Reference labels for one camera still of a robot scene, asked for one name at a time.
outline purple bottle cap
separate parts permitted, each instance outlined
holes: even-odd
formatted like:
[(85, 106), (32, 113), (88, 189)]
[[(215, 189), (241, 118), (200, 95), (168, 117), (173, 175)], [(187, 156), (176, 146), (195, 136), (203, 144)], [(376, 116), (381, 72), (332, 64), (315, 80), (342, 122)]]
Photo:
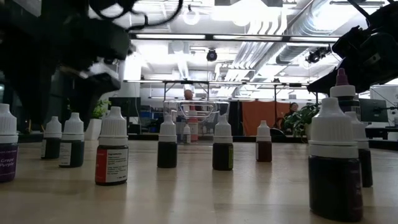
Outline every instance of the purple bottle cap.
[(348, 78), (346, 76), (346, 72), (343, 68), (339, 68), (337, 71), (337, 76), (336, 76), (336, 86), (340, 85), (349, 85), (348, 83)]

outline purple label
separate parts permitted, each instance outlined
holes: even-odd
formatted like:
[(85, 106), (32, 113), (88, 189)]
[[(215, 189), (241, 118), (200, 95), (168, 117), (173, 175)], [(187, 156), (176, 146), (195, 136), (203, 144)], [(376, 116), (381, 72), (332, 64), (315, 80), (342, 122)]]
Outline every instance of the purple label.
[(11, 181), (17, 168), (18, 145), (0, 145), (0, 182)]

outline potted plant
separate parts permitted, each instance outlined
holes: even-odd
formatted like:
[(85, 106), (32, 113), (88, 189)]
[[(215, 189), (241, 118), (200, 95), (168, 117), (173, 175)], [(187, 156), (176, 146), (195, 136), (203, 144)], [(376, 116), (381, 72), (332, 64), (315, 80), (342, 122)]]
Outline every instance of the potted plant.
[(284, 126), (292, 127), (293, 137), (307, 136), (311, 139), (311, 122), (312, 118), (319, 112), (319, 105), (312, 104), (301, 108), (294, 114), (285, 118)]
[(98, 100), (97, 104), (95, 105), (93, 114), (91, 115), (90, 123), (88, 124), (86, 133), (85, 133), (85, 140), (97, 140), (101, 134), (101, 126), (102, 120), (101, 118), (108, 110), (108, 105), (111, 102), (108, 100)]

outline red label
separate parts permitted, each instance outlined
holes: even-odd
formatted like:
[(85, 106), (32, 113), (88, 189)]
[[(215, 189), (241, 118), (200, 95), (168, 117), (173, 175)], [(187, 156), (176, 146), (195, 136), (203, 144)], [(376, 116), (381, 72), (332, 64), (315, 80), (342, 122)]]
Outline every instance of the red label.
[(108, 151), (106, 149), (97, 150), (97, 160), (95, 165), (95, 181), (99, 183), (106, 182), (106, 169)]

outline green label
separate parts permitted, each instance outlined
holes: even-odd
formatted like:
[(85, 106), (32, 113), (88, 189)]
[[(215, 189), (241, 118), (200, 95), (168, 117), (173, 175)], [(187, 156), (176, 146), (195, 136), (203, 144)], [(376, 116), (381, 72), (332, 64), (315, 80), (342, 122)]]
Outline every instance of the green label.
[(228, 168), (232, 169), (234, 167), (234, 147), (229, 147), (229, 161), (228, 161)]

